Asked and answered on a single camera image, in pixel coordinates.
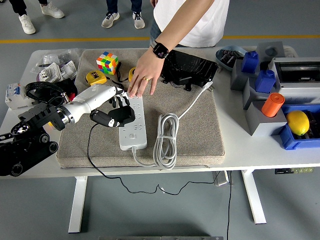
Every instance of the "orange cup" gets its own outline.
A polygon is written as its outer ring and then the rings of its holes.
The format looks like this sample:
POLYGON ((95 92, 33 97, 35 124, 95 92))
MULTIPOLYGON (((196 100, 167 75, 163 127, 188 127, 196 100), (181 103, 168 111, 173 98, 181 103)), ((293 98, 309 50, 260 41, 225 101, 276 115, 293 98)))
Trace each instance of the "orange cup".
POLYGON ((280 93, 271 93, 262 106, 261 112, 269 118, 277 115, 277 112, 285 102, 285 97, 280 93))

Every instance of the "person's leg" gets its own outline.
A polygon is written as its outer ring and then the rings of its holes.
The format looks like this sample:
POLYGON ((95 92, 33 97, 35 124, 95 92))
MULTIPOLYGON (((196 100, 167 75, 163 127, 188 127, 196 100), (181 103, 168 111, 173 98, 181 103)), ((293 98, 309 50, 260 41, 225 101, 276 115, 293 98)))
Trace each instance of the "person's leg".
POLYGON ((131 0, 132 12, 141 13, 142 0, 131 0))
POLYGON ((118 12, 118 0, 105 0, 108 12, 115 14, 118 12))
POLYGON ((132 18, 134 19, 134 26, 136 29, 143 29, 145 21, 141 16, 142 0, 131 0, 132 18))
POLYGON ((153 19, 153 23, 150 30, 150 45, 151 43, 156 40, 156 38, 161 34, 161 30, 156 23, 156 20, 153 19))
POLYGON ((48 1, 47 1, 47 0, 39 0, 39 3, 40 3, 41 5, 46 6, 46 5, 48 4, 48 1))
POLYGON ((52 2, 47 2, 47 0, 39 0, 42 14, 52 16, 56 19, 61 19, 65 14, 55 7, 52 2))
POLYGON ((118 13, 118 0, 106 0, 108 12, 102 21, 101 27, 109 29, 113 26, 114 21, 119 19, 120 14, 118 13))
POLYGON ((36 29, 34 25, 32 24, 30 17, 27 16, 27 6, 24 2, 24 0, 9 0, 13 11, 16 14, 19 14, 19 20, 22 25, 22 29, 26 34, 34 34, 36 32, 36 29))
POLYGON ((9 2, 11 3, 13 11, 16 14, 19 14, 19 16, 22 16, 24 14, 27 15, 27 6, 24 0, 9 0, 9 2))

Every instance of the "plastic bag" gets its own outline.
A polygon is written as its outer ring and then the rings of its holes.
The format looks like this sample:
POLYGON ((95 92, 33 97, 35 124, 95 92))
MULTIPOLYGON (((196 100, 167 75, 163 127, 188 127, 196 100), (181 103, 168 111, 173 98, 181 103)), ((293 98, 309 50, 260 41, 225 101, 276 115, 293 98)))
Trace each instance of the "plastic bag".
POLYGON ((49 64, 56 63, 63 65, 70 61, 73 61, 76 69, 78 69, 83 51, 84 49, 79 48, 48 50, 30 72, 38 74, 49 64))

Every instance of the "white sneaker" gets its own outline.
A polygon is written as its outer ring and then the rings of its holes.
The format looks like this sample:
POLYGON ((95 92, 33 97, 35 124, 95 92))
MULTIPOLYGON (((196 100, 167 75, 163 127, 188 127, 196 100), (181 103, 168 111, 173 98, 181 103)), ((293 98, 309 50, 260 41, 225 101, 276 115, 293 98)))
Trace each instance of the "white sneaker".
POLYGON ((65 16, 65 14, 63 13, 63 11, 61 11, 60 9, 56 8, 55 6, 53 6, 52 2, 48 2, 47 6, 41 6, 41 10, 42 13, 44 15, 49 15, 52 16, 56 19, 61 19, 65 16))
POLYGON ((105 29, 109 29, 114 24, 115 20, 118 20, 120 18, 120 14, 118 12, 111 13, 107 12, 105 19, 102 21, 101 27, 105 29))
POLYGON ((23 31, 26 34, 34 34, 36 32, 36 29, 35 29, 34 25, 32 24, 29 16, 24 14, 22 16, 19 16, 19 20, 22 24, 23 31))
POLYGON ((136 29, 143 29, 145 27, 145 21, 141 16, 141 12, 133 12, 132 18, 134 19, 134 26, 136 29))

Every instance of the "watch face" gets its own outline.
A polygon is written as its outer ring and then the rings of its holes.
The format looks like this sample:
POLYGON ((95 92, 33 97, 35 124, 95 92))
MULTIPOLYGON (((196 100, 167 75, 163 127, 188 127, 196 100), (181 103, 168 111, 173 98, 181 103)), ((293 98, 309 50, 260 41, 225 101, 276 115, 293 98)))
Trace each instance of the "watch face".
POLYGON ((163 59, 168 54, 168 49, 161 43, 157 43, 153 49, 153 52, 158 58, 163 59))

